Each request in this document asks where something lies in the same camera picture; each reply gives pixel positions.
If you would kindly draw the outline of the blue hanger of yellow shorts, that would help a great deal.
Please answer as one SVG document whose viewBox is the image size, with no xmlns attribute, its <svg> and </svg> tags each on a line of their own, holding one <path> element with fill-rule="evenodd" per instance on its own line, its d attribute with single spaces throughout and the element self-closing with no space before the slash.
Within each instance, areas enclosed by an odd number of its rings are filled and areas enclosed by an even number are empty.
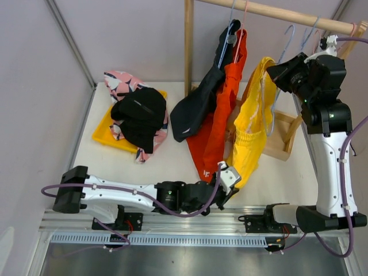
<svg viewBox="0 0 368 276">
<path fill-rule="evenodd" d="M 289 30 L 292 30 L 292 32 L 291 32 L 289 40 L 287 41 L 287 43 L 286 43 L 286 45 L 285 45 L 285 47 L 284 47 L 284 49 L 283 49 L 283 51 L 282 51 L 282 53 L 281 53 L 281 55 L 278 59 L 276 65 L 279 65 L 281 63 L 281 61 L 283 60 L 283 57 L 284 57 L 286 51 L 288 50 L 290 43 L 293 40 L 293 37 L 294 37 L 294 34 L 295 34 L 295 29 L 296 29 L 295 25 L 291 24 L 291 25 L 289 25 L 287 30 L 285 30 L 285 32 L 284 32 L 285 35 L 289 32 Z M 265 85 L 266 85 L 266 74 L 263 74 L 262 80 L 260 82 L 261 99 L 262 99 L 262 121 L 263 121 L 263 125 L 264 125 L 264 128 L 265 128 L 266 136 L 270 137 L 273 134 L 274 125 L 275 125 L 275 103 L 276 103 L 281 91 L 280 91 L 280 89 L 277 89 L 274 100 L 273 100 L 273 104 L 271 105 L 271 108 L 270 108 L 272 121 L 271 121 L 271 129 L 269 129 L 269 124 L 266 122 L 266 114 L 265 114 Z"/>
</svg>

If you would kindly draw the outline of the blue hanger of black shorts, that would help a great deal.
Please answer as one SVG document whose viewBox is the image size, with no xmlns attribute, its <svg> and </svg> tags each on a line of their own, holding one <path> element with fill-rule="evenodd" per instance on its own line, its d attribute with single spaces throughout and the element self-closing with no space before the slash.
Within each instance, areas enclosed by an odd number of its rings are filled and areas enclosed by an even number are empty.
<svg viewBox="0 0 368 276">
<path fill-rule="evenodd" d="M 303 51 L 304 47 L 306 46 L 309 38 L 311 37 L 312 34 L 316 34 L 318 33 L 320 35 L 320 31 L 317 29 L 317 24 L 319 22 L 320 16 L 317 17 L 315 23 L 313 24 L 312 28 L 310 29 L 310 31 L 308 31 L 308 29 L 306 28 L 304 30 L 304 34 L 302 36 L 302 40 L 301 40 L 301 44 L 300 44 L 300 52 Z"/>
</svg>

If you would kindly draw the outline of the yellow shorts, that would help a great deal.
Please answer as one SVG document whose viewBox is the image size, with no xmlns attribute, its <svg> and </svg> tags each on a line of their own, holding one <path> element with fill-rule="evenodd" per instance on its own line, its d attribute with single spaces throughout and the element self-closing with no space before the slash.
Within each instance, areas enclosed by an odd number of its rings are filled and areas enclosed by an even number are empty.
<svg viewBox="0 0 368 276">
<path fill-rule="evenodd" d="M 267 132 L 273 121 L 271 106 L 277 93 L 277 87 L 267 69 L 274 64 L 271 57 L 263 57 L 254 69 L 243 93 L 246 99 L 234 121 L 235 140 L 231 161 L 241 176 L 241 180 L 235 185 L 237 189 L 244 187 L 257 169 L 266 145 Z"/>
</svg>

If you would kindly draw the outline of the pink hanger of shark shorts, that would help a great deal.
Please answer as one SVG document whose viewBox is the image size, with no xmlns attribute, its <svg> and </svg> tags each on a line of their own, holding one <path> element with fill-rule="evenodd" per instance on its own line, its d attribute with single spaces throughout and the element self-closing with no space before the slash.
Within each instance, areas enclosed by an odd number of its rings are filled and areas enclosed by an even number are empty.
<svg viewBox="0 0 368 276">
<path fill-rule="evenodd" d="M 355 33 L 357 29 L 357 24 L 356 23 L 352 23 L 352 29 L 351 29 L 351 32 L 349 34 L 350 37 L 353 36 L 353 34 Z M 328 37 L 330 35 L 330 33 L 328 32 L 324 32 L 324 33 L 321 33 L 321 31 L 319 29 L 317 29 L 315 32 L 314 32 L 314 35 L 313 35 L 313 39 L 314 39 L 314 44 L 313 44 L 313 48 L 312 48 L 312 53 L 316 53 L 318 50 L 319 50 L 319 47 L 320 47 L 320 43 L 321 43 L 321 40 Z"/>
</svg>

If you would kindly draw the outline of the orange shorts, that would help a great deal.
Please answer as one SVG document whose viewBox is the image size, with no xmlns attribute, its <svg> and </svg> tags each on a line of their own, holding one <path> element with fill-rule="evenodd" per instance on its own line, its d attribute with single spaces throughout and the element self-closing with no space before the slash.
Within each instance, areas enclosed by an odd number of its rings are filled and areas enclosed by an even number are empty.
<svg viewBox="0 0 368 276">
<path fill-rule="evenodd" d="M 225 66 L 225 82 L 216 92 L 216 109 L 209 113 L 198 133 L 186 139 L 200 180 L 210 182 L 223 160 L 227 122 L 236 106 L 239 84 L 247 59 L 247 31 L 243 30 L 237 63 Z"/>
</svg>

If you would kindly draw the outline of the pink hanger of orange shorts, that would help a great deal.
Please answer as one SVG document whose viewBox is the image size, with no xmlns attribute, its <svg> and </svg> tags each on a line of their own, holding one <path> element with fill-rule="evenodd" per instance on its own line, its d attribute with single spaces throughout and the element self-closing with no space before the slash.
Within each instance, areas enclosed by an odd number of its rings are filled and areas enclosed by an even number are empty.
<svg viewBox="0 0 368 276">
<path fill-rule="evenodd" d="M 240 36 L 239 36 L 239 39 L 238 39 L 238 44 L 237 44 L 237 47 L 236 47 L 235 57 L 234 57 L 234 60 L 233 60 L 234 63 L 238 62 L 240 44 L 241 44 L 241 40 L 242 40 L 242 37 L 243 37 L 243 30 L 244 30 L 244 25 L 245 25 L 245 21 L 246 21 L 248 3 L 249 3 L 249 0 L 246 0 L 245 5 L 244 5 L 243 19 L 242 19 L 241 26 L 240 26 Z"/>
</svg>

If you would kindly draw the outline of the blue hanger of navy shorts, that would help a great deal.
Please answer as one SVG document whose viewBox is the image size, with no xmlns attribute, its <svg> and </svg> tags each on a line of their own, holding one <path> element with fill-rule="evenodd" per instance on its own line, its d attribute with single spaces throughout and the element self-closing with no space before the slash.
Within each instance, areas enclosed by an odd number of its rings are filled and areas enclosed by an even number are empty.
<svg viewBox="0 0 368 276">
<path fill-rule="evenodd" d="M 223 47 L 222 47 L 222 50 L 221 50 L 221 55 L 220 55 L 218 65 L 217 65 L 218 69 L 220 69 L 220 67 L 223 63 L 225 52 L 226 52 L 226 49 L 227 49 L 228 38 L 229 38 L 231 26 L 232 26 L 232 19 L 233 19 L 233 11 L 234 11 L 234 7 L 235 7 L 235 2 L 236 2 L 235 0 L 233 0 L 233 2 L 232 2 L 231 13 L 230 13 L 230 18 L 229 18 L 229 22 L 228 22 L 227 32 L 226 32 L 226 35 L 225 35 Z"/>
</svg>

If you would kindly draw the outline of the dark navy shorts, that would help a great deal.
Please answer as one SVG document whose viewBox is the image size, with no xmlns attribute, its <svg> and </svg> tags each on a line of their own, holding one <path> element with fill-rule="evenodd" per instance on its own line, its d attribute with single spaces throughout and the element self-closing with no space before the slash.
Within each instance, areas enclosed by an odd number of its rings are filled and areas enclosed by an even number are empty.
<svg viewBox="0 0 368 276">
<path fill-rule="evenodd" d="M 228 38 L 228 45 L 223 63 L 217 68 L 221 50 L 223 47 L 227 28 L 224 29 L 218 40 L 213 65 L 207 72 L 199 86 L 179 101 L 170 114 L 173 137 L 177 142 L 198 133 L 204 119 L 216 109 L 216 92 L 225 81 L 225 66 L 233 61 L 233 45 L 236 32 L 240 29 L 239 20 L 232 20 L 232 26 Z"/>
</svg>

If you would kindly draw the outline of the black shorts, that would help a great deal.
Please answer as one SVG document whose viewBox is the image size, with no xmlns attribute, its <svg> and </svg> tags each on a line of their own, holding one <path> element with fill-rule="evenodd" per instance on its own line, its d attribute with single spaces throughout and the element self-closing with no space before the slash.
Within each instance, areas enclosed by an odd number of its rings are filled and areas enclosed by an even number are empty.
<svg viewBox="0 0 368 276">
<path fill-rule="evenodd" d="M 153 153 L 156 133 L 166 118 L 166 99 L 151 87 L 117 93 L 117 98 L 110 111 L 114 138 L 125 139 L 146 154 Z"/>
</svg>

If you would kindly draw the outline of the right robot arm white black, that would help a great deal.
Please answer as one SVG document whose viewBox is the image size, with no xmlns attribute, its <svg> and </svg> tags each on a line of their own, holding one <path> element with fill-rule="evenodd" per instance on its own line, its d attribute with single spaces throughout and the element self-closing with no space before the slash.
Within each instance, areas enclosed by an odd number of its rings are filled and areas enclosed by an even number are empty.
<svg viewBox="0 0 368 276">
<path fill-rule="evenodd" d="M 358 212 L 351 188 L 351 110 L 338 98 L 347 74 L 345 61 L 301 52 L 287 62 L 271 63 L 266 71 L 273 84 L 301 101 L 301 117 L 315 151 L 317 202 L 271 204 L 262 215 L 244 215 L 239 221 L 250 233 L 279 233 L 284 225 L 305 233 L 365 227 L 367 216 Z"/>
</svg>

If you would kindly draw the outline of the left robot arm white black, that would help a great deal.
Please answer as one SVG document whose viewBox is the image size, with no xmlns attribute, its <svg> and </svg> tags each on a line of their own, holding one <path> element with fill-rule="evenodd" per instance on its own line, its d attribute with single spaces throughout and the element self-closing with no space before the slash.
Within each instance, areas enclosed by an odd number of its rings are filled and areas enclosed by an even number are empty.
<svg viewBox="0 0 368 276">
<path fill-rule="evenodd" d="M 224 209 L 239 191 L 239 173 L 225 162 L 220 165 L 210 182 L 164 181 L 146 185 L 107 181 L 90 175 L 86 166 L 76 166 L 62 175 L 52 209 L 64 214 L 87 213 L 113 230 L 124 225 L 125 207 L 183 218 L 207 216 L 212 205 Z"/>
</svg>

